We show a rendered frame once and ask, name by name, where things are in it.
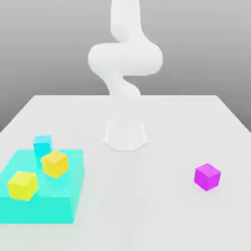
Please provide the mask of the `small cyan cube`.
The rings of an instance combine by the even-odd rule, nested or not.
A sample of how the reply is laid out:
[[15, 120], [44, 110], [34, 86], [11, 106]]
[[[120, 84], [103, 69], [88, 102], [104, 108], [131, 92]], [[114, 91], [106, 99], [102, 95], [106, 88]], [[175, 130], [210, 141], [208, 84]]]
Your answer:
[[35, 156], [41, 158], [52, 151], [51, 135], [35, 136], [33, 141]]

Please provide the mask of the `small orange-yellow cube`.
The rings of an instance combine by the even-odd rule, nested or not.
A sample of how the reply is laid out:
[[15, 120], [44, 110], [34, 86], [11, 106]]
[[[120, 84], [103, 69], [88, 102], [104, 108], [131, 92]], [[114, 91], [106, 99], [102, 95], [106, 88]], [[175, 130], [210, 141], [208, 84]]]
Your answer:
[[41, 158], [43, 172], [53, 178], [59, 178], [69, 170], [66, 154], [53, 150]]

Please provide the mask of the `small lemon yellow cube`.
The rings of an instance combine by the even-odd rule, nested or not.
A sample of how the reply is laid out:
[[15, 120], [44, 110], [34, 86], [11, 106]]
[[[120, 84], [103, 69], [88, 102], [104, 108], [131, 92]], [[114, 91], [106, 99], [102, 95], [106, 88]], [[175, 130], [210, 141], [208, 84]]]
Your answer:
[[10, 197], [16, 200], [29, 201], [38, 189], [35, 173], [17, 171], [8, 181]]

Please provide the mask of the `large turquoise box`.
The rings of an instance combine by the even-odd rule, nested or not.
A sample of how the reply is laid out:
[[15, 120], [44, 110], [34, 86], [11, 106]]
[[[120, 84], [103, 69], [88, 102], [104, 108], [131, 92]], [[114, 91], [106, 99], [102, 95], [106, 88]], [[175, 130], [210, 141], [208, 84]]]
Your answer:
[[[0, 173], [0, 224], [73, 223], [84, 179], [82, 150], [62, 150], [69, 170], [55, 179], [43, 173], [33, 150], [16, 151]], [[35, 173], [38, 190], [29, 201], [10, 197], [7, 183], [17, 172]]]

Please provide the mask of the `small magenta cube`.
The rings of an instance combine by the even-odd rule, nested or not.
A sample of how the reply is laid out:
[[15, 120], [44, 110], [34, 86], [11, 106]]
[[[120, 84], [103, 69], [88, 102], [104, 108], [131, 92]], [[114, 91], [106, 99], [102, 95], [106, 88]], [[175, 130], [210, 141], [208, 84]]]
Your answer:
[[221, 171], [206, 163], [195, 169], [194, 183], [205, 191], [219, 185]]

